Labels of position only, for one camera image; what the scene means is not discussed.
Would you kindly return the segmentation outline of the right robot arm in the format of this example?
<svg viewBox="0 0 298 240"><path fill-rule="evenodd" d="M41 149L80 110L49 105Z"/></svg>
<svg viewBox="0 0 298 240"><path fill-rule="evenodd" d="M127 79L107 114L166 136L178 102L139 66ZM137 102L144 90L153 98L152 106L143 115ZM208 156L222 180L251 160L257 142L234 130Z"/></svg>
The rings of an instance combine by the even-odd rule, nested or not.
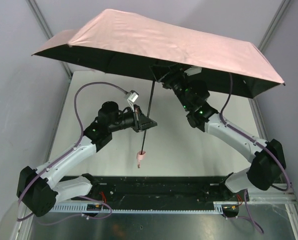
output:
<svg viewBox="0 0 298 240"><path fill-rule="evenodd" d="M238 151L251 165L239 172L227 175L218 185L221 197L228 199L239 191L250 187L266 191L274 186L275 180L283 175L290 189L290 179L286 174L286 161L282 144L273 139L255 137L236 126L223 116L223 110L211 107L207 99L210 93L202 80L189 80L188 73L193 67L179 63L171 66L152 65L150 70L154 80L163 88L174 92L184 110L191 127L222 140Z"/></svg>

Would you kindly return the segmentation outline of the pink folding umbrella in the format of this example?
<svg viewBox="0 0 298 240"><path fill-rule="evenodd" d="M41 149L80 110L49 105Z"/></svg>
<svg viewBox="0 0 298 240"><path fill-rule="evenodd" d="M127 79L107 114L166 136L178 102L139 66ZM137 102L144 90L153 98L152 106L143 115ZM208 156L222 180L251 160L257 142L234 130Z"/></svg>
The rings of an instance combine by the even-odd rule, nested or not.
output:
<svg viewBox="0 0 298 240"><path fill-rule="evenodd" d="M253 99L284 84L251 42L106 9L79 29L63 30L35 54L104 73L155 81L151 65L201 67L189 80L210 92Z"/></svg>

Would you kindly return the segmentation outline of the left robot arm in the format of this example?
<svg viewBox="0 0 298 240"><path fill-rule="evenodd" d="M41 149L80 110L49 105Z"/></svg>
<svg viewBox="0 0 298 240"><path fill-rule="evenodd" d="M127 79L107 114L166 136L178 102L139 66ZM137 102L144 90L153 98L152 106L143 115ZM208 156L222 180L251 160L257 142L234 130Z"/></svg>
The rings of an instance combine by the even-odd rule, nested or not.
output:
<svg viewBox="0 0 298 240"><path fill-rule="evenodd" d="M119 110L116 102L105 102L95 120L65 153L34 169L28 166L21 170L16 192L18 201L33 215L41 217L59 202L87 195L92 189L91 180L81 175L62 181L66 173L104 148L112 140L113 132L131 128L139 133L155 126L157 123L138 105Z"/></svg>

